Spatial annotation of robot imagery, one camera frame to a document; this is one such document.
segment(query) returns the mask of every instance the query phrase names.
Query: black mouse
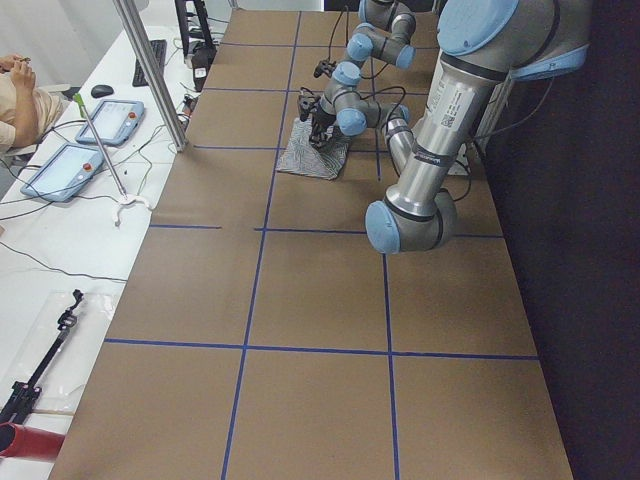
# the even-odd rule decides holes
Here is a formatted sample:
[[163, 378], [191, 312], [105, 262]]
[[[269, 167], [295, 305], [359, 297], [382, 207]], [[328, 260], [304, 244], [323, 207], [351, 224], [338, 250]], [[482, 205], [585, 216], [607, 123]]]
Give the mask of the black mouse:
[[113, 93], [113, 88], [109, 85], [96, 85], [91, 89], [91, 96], [93, 98], [106, 97]]

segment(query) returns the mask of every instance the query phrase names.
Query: tablet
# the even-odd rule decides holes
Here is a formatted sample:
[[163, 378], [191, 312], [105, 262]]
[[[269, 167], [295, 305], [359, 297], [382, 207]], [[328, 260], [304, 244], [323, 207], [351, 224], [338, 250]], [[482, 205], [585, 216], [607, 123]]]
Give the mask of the tablet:
[[20, 191], [30, 197], [64, 202], [91, 180], [103, 160], [96, 147], [65, 143]]
[[[119, 147], [131, 136], [144, 115], [144, 104], [129, 100], [101, 100], [91, 113], [93, 126], [98, 131], [102, 143]], [[76, 135], [76, 142], [95, 145], [89, 125], [85, 125]]]

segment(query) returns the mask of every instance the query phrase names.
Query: red cylinder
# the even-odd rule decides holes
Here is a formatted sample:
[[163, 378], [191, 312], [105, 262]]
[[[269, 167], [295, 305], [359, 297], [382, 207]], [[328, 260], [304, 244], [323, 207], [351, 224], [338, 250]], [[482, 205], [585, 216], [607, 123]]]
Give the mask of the red cylinder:
[[64, 435], [15, 423], [0, 424], [0, 457], [53, 462]]

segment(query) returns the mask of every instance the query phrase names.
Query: white table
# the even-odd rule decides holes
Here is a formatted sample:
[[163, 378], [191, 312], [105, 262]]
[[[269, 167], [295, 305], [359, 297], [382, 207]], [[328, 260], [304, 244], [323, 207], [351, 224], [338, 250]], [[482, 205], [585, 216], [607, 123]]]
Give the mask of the white table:
[[[164, 79], [175, 106], [178, 106], [187, 90], [193, 88], [191, 70], [183, 62], [182, 52], [174, 53], [174, 39], [179, 38], [177, 29], [170, 27], [147, 27], [150, 39], [164, 38], [168, 41], [167, 61]], [[109, 147], [114, 163], [127, 157], [147, 142], [155, 128], [163, 124], [149, 87], [131, 86], [135, 56], [129, 40], [122, 32], [106, 53], [102, 61], [87, 79], [80, 93], [87, 109], [92, 111], [99, 100], [90, 95], [96, 84], [108, 84], [115, 93], [107, 98], [140, 100], [145, 104], [145, 116], [133, 136], [120, 148]], [[79, 112], [71, 104], [58, 123], [78, 119]], [[73, 141], [80, 129], [78, 126], [62, 127], [59, 132]], [[30, 164], [42, 165], [64, 140], [55, 133], [47, 136]], [[151, 161], [152, 169], [140, 195], [155, 206], [160, 198], [175, 156], [175, 147], [166, 130], [162, 128], [153, 142], [143, 150]], [[129, 193], [137, 193], [149, 164], [139, 155], [134, 155], [126, 163], [116, 167], [119, 177]], [[29, 179], [35, 170], [22, 172], [22, 179]], [[26, 198], [20, 193], [21, 183], [16, 181], [7, 192], [3, 202]], [[114, 179], [109, 172], [96, 175], [80, 192], [80, 195], [95, 197], [109, 195], [119, 198]], [[45, 202], [30, 199], [24, 202], [1, 204], [0, 218], [34, 210]], [[107, 198], [96, 200], [73, 199], [69, 203], [54, 203], [36, 213], [12, 220], [0, 220], [5, 233], [0, 240], [7, 245], [27, 252], [46, 264], [69, 272], [88, 273], [126, 279], [131, 271], [138, 249], [149, 226], [151, 212], [141, 203], [125, 207], [121, 212], [121, 225], [115, 227], [112, 213], [115, 203]], [[4, 405], [11, 393], [13, 380], [26, 381], [28, 378], [5, 379], [13, 369], [16, 355], [27, 342], [34, 322], [43, 307], [55, 292], [80, 289], [85, 294], [99, 294], [117, 300], [124, 289], [124, 282], [94, 280], [86, 277], [69, 277], [62, 273], [47, 271], [33, 260], [13, 253], [0, 245], [0, 404]], [[62, 310], [53, 319], [57, 320]], [[97, 351], [101, 338], [96, 339], [93, 349]], [[73, 333], [67, 340], [74, 341]], [[34, 358], [42, 358], [45, 351], [32, 352]], [[74, 359], [86, 369], [92, 366], [95, 355], [84, 355]], [[30, 415], [28, 425], [45, 430], [65, 433], [72, 415]], [[39, 480], [49, 475], [52, 464], [23, 459], [0, 459], [0, 480]]]

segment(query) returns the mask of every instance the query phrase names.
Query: dark background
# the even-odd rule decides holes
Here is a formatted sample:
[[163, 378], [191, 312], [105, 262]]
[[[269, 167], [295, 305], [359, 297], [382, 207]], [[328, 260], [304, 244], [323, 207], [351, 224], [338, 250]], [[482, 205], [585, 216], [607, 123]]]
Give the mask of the dark background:
[[[357, 10], [359, 2], [325, 6], [345, 3]], [[499, 127], [531, 112], [547, 85], [516, 85]], [[595, 1], [584, 67], [558, 77], [531, 120], [487, 147], [576, 480], [640, 479], [639, 124], [638, 4]]]

